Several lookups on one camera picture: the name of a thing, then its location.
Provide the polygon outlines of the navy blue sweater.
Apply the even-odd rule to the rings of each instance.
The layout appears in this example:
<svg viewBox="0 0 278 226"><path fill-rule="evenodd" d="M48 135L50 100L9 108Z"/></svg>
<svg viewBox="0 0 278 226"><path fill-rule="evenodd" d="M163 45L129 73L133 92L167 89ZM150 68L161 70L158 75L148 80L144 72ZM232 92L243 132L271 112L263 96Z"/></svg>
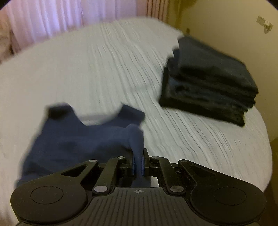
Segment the navy blue sweater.
<svg viewBox="0 0 278 226"><path fill-rule="evenodd" d="M151 178L143 175L144 135L140 124L144 119L144 112L123 105L114 118L101 125L87 126L70 105L50 107L16 185L91 159L106 163L109 159L124 156L132 158L135 164L136 178L132 187L150 187Z"/></svg>

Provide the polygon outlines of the stack of dark folded clothes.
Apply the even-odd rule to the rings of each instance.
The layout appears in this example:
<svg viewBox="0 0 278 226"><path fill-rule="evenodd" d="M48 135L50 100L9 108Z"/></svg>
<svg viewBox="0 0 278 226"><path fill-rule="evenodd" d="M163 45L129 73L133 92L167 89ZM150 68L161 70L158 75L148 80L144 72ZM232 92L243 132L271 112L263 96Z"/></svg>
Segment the stack of dark folded clothes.
<svg viewBox="0 0 278 226"><path fill-rule="evenodd" d="M160 106L245 125L259 93L246 65L186 35L163 70Z"/></svg>

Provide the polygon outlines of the white striped bedspread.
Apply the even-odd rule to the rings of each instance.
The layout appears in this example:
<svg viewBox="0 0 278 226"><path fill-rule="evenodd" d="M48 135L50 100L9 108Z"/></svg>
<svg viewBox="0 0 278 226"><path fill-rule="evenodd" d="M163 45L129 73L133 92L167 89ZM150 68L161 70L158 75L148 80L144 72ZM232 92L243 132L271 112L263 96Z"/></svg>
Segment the white striped bedspread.
<svg viewBox="0 0 278 226"><path fill-rule="evenodd" d="M163 66L181 35L150 18L99 23L1 64L1 225L17 224L10 196L45 107L55 103L68 103L87 123L115 114L122 104L140 109L150 155L188 159L266 189L272 154L256 108L239 127L158 104Z"/></svg>

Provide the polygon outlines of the pink sheer curtain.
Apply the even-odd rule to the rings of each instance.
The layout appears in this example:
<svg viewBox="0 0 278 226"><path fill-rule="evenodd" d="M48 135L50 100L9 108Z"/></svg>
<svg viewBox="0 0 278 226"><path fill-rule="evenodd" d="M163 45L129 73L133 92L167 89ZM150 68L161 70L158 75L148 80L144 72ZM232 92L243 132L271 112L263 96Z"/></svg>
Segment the pink sheer curtain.
<svg viewBox="0 0 278 226"><path fill-rule="evenodd" d="M1 62L35 43L94 23L132 17L167 21L169 1L1 1Z"/></svg>

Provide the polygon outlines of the wall socket with plug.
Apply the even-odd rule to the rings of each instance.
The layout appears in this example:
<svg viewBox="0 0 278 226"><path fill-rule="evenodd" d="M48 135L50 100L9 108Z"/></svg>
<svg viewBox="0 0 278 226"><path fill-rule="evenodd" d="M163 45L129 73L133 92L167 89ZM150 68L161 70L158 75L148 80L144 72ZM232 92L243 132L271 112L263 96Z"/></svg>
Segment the wall socket with plug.
<svg viewBox="0 0 278 226"><path fill-rule="evenodd" d="M269 33L272 30L273 24L271 24L268 20L261 17L260 15L257 17L256 21L259 25L263 26L263 32L265 34Z"/></svg>

